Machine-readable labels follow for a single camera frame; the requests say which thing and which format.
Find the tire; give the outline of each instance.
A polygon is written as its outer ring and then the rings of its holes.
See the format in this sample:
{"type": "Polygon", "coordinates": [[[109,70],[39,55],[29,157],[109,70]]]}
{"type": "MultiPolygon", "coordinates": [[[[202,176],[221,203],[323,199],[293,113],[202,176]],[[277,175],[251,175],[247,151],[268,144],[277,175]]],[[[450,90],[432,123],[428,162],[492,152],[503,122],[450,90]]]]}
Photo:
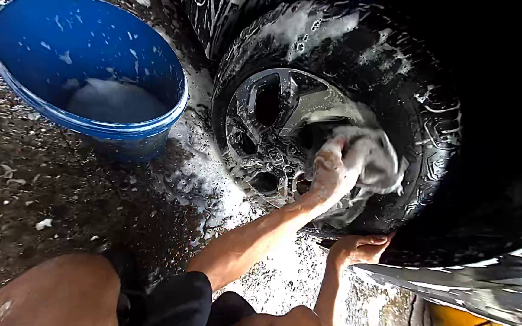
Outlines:
{"type": "Polygon", "coordinates": [[[391,17],[377,5],[280,4],[245,28],[221,61],[214,82],[212,124],[229,169],[236,168],[226,135],[230,101],[248,77],[277,67],[309,72],[349,99],[367,104],[398,157],[410,163],[401,196],[374,195],[342,232],[308,225],[306,233],[322,238],[390,233],[432,202],[457,157],[461,114],[450,72],[423,41],[391,17]]]}

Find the black shorts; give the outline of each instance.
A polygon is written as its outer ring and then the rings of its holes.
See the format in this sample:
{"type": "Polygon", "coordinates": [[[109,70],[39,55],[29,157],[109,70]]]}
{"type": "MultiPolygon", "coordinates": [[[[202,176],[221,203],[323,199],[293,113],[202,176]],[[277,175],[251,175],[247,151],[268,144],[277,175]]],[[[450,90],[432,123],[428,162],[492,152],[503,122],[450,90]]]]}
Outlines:
{"type": "Polygon", "coordinates": [[[156,286],[144,299],[143,326],[231,326],[255,314],[235,292],[212,302],[211,283],[199,271],[179,274],[156,286]]]}

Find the car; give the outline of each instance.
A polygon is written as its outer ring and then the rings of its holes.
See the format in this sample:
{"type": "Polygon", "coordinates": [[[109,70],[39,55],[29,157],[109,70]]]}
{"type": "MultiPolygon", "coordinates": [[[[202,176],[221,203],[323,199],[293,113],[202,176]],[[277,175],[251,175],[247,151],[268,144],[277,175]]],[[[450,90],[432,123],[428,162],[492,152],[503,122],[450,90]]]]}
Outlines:
{"type": "Polygon", "coordinates": [[[398,230],[373,277],[522,325],[522,6],[182,0],[218,63],[211,121],[231,175],[269,205],[311,184],[331,130],[381,128],[398,195],[346,197],[302,232],[398,230]]]}

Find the blue bucket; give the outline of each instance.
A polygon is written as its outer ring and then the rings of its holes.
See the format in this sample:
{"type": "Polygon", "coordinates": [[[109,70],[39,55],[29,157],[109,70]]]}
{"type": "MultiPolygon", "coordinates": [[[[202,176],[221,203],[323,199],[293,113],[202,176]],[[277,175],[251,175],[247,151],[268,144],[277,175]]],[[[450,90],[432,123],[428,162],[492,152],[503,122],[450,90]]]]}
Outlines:
{"type": "Polygon", "coordinates": [[[98,0],[11,1],[0,11],[0,73],[40,114],[123,161],[162,152],[189,99],[185,72],[166,41],[134,15],[98,0]],[[88,78],[139,86],[162,102],[162,115],[114,123],[66,111],[88,78]]]}

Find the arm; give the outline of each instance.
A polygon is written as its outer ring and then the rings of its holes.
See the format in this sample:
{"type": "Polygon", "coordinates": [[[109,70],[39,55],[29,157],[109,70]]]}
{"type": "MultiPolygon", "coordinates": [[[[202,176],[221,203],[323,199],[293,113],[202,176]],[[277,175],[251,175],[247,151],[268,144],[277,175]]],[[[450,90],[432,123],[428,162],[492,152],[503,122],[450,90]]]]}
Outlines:
{"type": "Polygon", "coordinates": [[[285,207],[237,227],[212,240],[190,261],[187,271],[200,271],[216,291],[245,274],[254,263],[337,203],[356,184],[363,159],[348,149],[342,136],[327,142],[315,155],[314,181],[309,192],[285,207]]]}
{"type": "Polygon", "coordinates": [[[328,255],[324,280],[314,309],[325,325],[334,324],[335,304],[343,271],[353,264],[377,264],[393,236],[394,234],[388,237],[348,235],[334,243],[328,255]]]}

